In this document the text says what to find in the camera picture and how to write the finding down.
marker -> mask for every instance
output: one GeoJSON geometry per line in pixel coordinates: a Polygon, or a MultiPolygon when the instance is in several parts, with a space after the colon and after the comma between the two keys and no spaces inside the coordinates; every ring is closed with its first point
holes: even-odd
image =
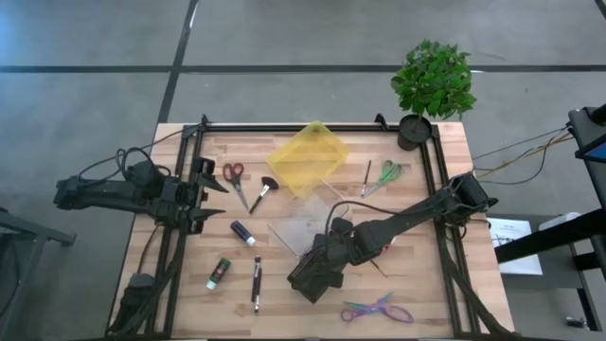
{"type": "Polygon", "coordinates": [[[250,232],[248,232],[246,227],[244,227],[244,225],[240,224],[239,221],[234,221],[229,227],[231,227],[231,229],[234,232],[236,232],[238,237],[240,237],[240,239],[245,241],[248,244],[248,246],[253,246],[255,244],[255,238],[253,237],[253,235],[250,234],[250,232]]]}
{"type": "Polygon", "coordinates": [[[255,298],[255,314],[258,313],[258,307],[260,306],[258,299],[261,297],[261,278],[263,277],[263,269],[258,270],[257,279],[257,297],[255,298]]]}
{"type": "Polygon", "coordinates": [[[258,282],[258,274],[261,270],[261,256],[255,256],[255,271],[253,272],[253,294],[251,295],[251,302],[255,302],[257,298],[257,282],[258,282]]]}

scissor handle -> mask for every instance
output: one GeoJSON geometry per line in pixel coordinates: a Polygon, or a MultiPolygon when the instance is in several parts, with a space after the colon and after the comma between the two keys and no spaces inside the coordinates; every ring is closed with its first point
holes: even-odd
{"type": "Polygon", "coordinates": [[[244,173],[244,165],[240,162],[237,162],[232,167],[232,172],[236,177],[240,177],[244,173]]]}
{"type": "Polygon", "coordinates": [[[233,181],[234,179],[234,171],[231,164],[227,163],[223,165],[223,177],[227,181],[233,181]]]}
{"type": "Polygon", "coordinates": [[[366,312],[360,309],[344,309],[341,312],[341,318],[346,322],[351,322],[354,318],[363,314],[366,314],[366,312]]]}
{"type": "Polygon", "coordinates": [[[394,319],[400,322],[412,323],[415,321],[415,318],[410,314],[407,310],[405,310],[401,306],[397,305],[388,305],[382,307],[383,314],[387,315],[387,317],[394,319]]]}
{"type": "Polygon", "coordinates": [[[395,164],[391,160],[385,160],[383,162],[382,177],[383,177],[384,181],[391,181],[391,180],[398,179],[401,175],[401,171],[402,171],[401,164],[395,164]]]}

glue stick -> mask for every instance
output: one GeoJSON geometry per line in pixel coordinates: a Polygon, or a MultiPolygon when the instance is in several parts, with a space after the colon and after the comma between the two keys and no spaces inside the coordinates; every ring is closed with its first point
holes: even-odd
{"type": "Polygon", "coordinates": [[[229,227],[236,232],[238,237],[242,239],[244,242],[248,244],[248,246],[253,246],[255,244],[255,238],[250,232],[241,224],[239,221],[234,221],[229,227]]]}
{"type": "Polygon", "coordinates": [[[231,265],[231,261],[225,258],[221,258],[221,260],[219,260],[219,264],[217,264],[217,266],[215,267],[215,270],[212,272],[212,274],[210,274],[210,278],[206,283],[206,288],[210,290],[215,289],[215,287],[217,287],[217,284],[221,281],[221,278],[223,278],[225,271],[229,269],[229,265],[231,265]]]}

gray floor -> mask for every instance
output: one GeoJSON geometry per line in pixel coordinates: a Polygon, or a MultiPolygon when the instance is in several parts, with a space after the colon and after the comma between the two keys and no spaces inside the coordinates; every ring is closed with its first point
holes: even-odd
{"type": "MultiPolygon", "coordinates": [[[[0,3],[0,65],[171,64],[188,0],[65,0],[0,3]]],[[[605,63],[606,20],[592,0],[201,1],[185,64],[398,63],[422,38],[458,43],[475,64],[605,63]]],[[[389,74],[182,75],[169,122],[369,121],[402,113],[389,74]]],[[[133,215],[60,211],[57,180],[151,141],[167,74],[0,74],[0,206],[78,233],[50,244],[29,291],[24,337],[100,336],[109,314],[133,215]]],[[[464,117],[472,155],[563,126],[567,112],[603,104],[606,73],[473,75],[475,109],[464,117]]],[[[499,165],[532,144],[478,160],[499,165]]],[[[486,185],[499,213],[557,214],[597,207],[574,142],[547,154],[523,186],[486,185]]],[[[535,157],[494,174],[515,181],[535,157]]],[[[99,168],[89,176],[111,171],[99,168]]],[[[592,285],[602,293],[603,279],[592,285]]],[[[508,289],[518,332],[593,340],[562,326],[580,314],[574,293],[508,289]],[[529,303],[536,309],[528,309],[529,303]]]]}

yellow plastic container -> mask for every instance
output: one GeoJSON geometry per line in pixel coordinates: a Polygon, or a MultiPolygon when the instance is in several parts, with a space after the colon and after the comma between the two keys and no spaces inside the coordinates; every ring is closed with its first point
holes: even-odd
{"type": "Polygon", "coordinates": [[[341,166],[348,154],[348,147],[333,132],[314,121],[271,153],[267,163],[282,185],[295,196],[304,197],[341,166]]]}

